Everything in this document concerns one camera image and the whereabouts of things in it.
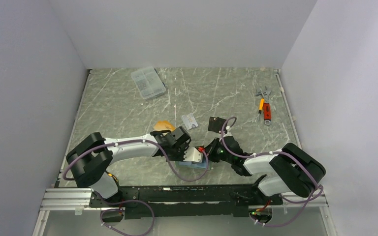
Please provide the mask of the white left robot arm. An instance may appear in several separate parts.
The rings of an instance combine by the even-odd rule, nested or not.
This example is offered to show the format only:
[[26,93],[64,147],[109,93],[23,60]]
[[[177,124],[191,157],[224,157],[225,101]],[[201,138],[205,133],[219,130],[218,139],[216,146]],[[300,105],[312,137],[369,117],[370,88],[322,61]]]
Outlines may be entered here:
[[79,188],[96,191],[107,205],[121,202],[118,181],[109,176],[107,168],[116,162],[134,157],[162,156],[169,161],[182,161],[191,137],[181,126],[173,131],[152,131],[138,137],[112,139],[94,132],[66,156],[68,170]]

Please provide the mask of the green card holder wallet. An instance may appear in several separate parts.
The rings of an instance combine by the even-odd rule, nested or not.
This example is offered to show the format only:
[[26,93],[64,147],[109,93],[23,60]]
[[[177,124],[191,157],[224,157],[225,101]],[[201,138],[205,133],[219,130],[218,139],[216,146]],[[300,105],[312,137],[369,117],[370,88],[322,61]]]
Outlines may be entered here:
[[188,167],[188,168],[195,168],[195,169],[206,169],[209,171],[211,169],[211,164],[207,165],[207,162],[205,159],[202,160],[202,162],[183,162],[183,161],[176,161],[175,162],[178,166],[182,167]]

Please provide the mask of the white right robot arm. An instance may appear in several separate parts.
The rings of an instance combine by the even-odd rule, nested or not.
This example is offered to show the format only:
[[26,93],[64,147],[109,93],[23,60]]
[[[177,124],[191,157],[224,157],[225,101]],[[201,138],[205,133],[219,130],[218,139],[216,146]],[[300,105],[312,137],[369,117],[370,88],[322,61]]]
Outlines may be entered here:
[[240,176],[259,175],[251,192],[257,204],[285,192],[307,198],[326,175],[321,163],[293,143],[255,156],[244,152],[233,136],[226,136],[223,139],[215,138],[205,147],[205,151],[210,161],[224,161]]

